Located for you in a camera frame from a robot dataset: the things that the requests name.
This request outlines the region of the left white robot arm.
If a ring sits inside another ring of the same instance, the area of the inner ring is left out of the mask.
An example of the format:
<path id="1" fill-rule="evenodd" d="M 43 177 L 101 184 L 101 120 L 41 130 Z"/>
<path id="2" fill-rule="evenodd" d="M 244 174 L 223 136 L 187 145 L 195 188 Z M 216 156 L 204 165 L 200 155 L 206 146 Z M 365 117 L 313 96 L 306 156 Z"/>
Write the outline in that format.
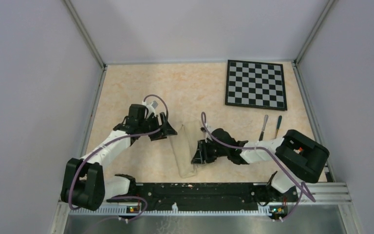
<path id="1" fill-rule="evenodd" d="M 81 158 L 71 158 L 64 172 L 61 201 L 68 203 L 72 210 L 95 211 L 105 199 L 115 195 L 127 202 L 134 200 L 137 189 L 131 185 L 131 179 L 117 175 L 107 181 L 104 169 L 142 136 L 155 141 L 177 135 L 168 122 L 168 111 L 158 114 L 156 107 L 155 101 L 132 104 L 128 115 L 94 150 Z"/>

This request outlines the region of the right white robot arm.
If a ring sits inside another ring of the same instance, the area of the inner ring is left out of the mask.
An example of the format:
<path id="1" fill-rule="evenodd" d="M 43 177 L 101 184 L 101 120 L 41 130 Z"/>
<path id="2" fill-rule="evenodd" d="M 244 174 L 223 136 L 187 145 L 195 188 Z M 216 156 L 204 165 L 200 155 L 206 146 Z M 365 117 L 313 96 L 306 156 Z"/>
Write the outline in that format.
<path id="1" fill-rule="evenodd" d="M 280 170 L 273 174 L 266 195 L 272 201 L 279 201 L 290 188 L 302 182 L 317 183 L 329 155 L 326 147 L 294 129 L 280 138 L 252 142 L 236 140 L 218 128 L 198 140 L 190 163 L 208 164 L 220 157 L 236 165 L 273 160 Z"/>

